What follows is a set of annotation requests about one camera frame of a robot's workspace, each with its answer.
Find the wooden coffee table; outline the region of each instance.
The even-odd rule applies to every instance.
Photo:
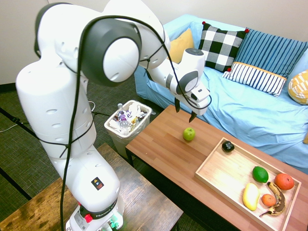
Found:
[[[302,182],[286,231],[307,230],[308,175],[198,118],[189,123],[189,118],[190,114],[182,110],[176,113],[175,107],[171,105],[126,148],[238,229],[243,231],[264,230],[245,212],[195,177],[196,170],[222,137],[225,137]],[[183,130],[187,127],[192,127],[196,131],[196,137],[191,142],[185,141],[182,137]]]
[[[125,208],[124,224],[120,230],[175,230],[173,227],[183,211],[107,144],[99,147],[98,151],[115,170],[121,181],[120,195],[124,200]],[[60,231],[61,188],[62,179],[59,178],[0,222],[0,231]],[[63,206],[65,223],[76,207],[76,199],[66,189]]]

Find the black fruit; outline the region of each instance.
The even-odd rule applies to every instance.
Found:
[[[223,144],[222,144],[222,150],[225,152],[225,153],[229,153],[231,151],[234,150],[234,145],[230,142],[230,141],[225,141]]]

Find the trash can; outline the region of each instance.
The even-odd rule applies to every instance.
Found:
[[[143,129],[145,129],[146,126],[149,125],[150,115],[152,113],[152,109],[150,107],[135,100],[130,100],[126,102],[126,104],[123,105],[123,110],[127,111],[129,106],[132,105],[133,103],[139,105],[141,111],[147,113],[146,116],[133,129],[133,131],[130,131],[127,135],[123,135],[119,131],[110,126],[110,121],[113,120],[114,117],[117,115],[118,110],[115,113],[113,113],[113,115],[109,117],[104,123],[104,126],[108,131],[109,135],[111,136],[118,153],[125,158],[127,158],[125,150],[126,145],[128,145],[129,142],[131,142]]]

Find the yellow patterned pillow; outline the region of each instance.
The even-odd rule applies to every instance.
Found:
[[[296,102],[308,105],[308,70],[299,73],[291,79],[288,92]]]
[[[170,43],[170,57],[175,63],[182,61],[182,56],[187,48],[193,48],[193,36],[190,29],[186,30],[177,39],[171,41]]]

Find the blue striped pillow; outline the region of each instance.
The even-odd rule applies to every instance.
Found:
[[[234,62],[231,71],[226,71],[222,77],[248,85],[275,97],[280,95],[287,80],[280,75],[238,62]]]
[[[234,61],[288,77],[307,47],[308,42],[249,29]]]

